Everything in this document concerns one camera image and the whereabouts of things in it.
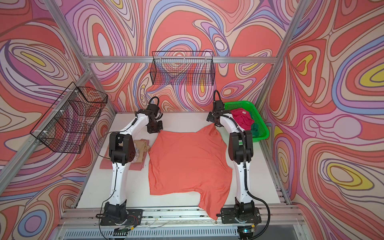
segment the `orange t-shirt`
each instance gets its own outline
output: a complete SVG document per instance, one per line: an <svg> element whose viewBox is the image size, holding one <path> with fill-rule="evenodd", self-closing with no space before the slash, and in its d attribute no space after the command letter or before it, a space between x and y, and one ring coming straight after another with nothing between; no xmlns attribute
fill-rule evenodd
<svg viewBox="0 0 384 240"><path fill-rule="evenodd" d="M217 220L232 181L226 149L214 124L198 132L160 131L149 151L151 195L198 192L199 207Z"/></svg>

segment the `wire mesh basket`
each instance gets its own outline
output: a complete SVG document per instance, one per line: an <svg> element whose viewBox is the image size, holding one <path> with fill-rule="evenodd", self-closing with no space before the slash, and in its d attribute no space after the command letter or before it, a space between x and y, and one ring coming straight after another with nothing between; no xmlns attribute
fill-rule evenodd
<svg viewBox="0 0 384 240"><path fill-rule="evenodd" d="M107 104L108 96L90 87L75 87L51 121L35 136L53 152L81 153Z"/></svg>
<svg viewBox="0 0 384 240"><path fill-rule="evenodd" d="M213 85L212 51L153 51L153 85Z"/></svg>

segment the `folded beige garment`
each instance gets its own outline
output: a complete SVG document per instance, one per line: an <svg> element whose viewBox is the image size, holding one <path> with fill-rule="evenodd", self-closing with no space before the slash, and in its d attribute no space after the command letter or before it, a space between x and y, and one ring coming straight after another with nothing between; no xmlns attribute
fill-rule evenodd
<svg viewBox="0 0 384 240"><path fill-rule="evenodd" d="M139 156L137 157L136 162L143 162L143 154L150 150L150 147L147 145L145 140L134 140L136 147L139 149Z"/></svg>

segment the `mounting plate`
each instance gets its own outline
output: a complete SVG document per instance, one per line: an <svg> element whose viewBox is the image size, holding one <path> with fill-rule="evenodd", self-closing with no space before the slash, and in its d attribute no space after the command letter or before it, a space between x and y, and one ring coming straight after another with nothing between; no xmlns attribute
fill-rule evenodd
<svg viewBox="0 0 384 240"><path fill-rule="evenodd" d="M142 209L127 209L127 215L128 219L127 222L125 222L124 225L136 225L136 219L139 221L137 225L141 224L141 218L143 216L143 210ZM116 226L116 224L113 221L110 221L107 217L104 217L100 221L101 226Z"/></svg>
<svg viewBox="0 0 384 240"><path fill-rule="evenodd" d="M227 224L227 223L254 223L255 225L257 225L257 224L261 223L261 221L262 221L259 209L257 207L255 207L255 215L245 222L242 222L240 220L239 220L240 222L238 222L236 220L235 209L233 207L222 208L220 213L223 214L223 216L221 217L221 222L224 224Z"/></svg>

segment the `swirly patterned wallpaper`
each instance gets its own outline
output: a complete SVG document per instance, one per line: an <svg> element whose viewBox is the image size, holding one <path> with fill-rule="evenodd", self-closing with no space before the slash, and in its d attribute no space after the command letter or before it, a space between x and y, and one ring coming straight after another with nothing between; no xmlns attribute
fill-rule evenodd
<svg viewBox="0 0 384 240"><path fill-rule="evenodd" d="M45 240L64 209L72 207L96 156L98 139L107 133L113 115L101 114L81 154L39 146L0 197L0 239Z"/></svg>
<svg viewBox="0 0 384 240"><path fill-rule="evenodd" d="M86 55L151 56L156 50L211 50L216 56L275 56L296 1L62 1L60 9ZM212 109L225 101L256 102L270 64L217 64L214 86L152 86L150 64L97 63L92 68L116 111Z"/></svg>
<svg viewBox="0 0 384 240"><path fill-rule="evenodd" d="M60 2L80 46L92 56L185 48L211 49L217 56L275 56L297 6L292 0Z"/></svg>
<svg viewBox="0 0 384 240"><path fill-rule="evenodd" d="M61 92L83 73L39 1L0 1L0 169Z"/></svg>
<svg viewBox="0 0 384 240"><path fill-rule="evenodd" d="M83 73L40 0L0 1L0 169L59 94ZM113 114L102 112L81 154L40 145L0 196L0 239L49 237L70 207Z"/></svg>
<svg viewBox="0 0 384 240"><path fill-rule="evenodd" d="M315 239L384 239L383 70L383 1L312 2L262 116Z"/></svg>
<svg viewBox="0 0 384 240"><path fill-rule="evenodd" d="M225 102L255 103L268 76L270 64L228 64L226 75L216 68L213 86L152 85L148 63L96 63L92 65L117 112L146 108L153 96L162 111L211 111L213 92L220 91Z"/></svg>

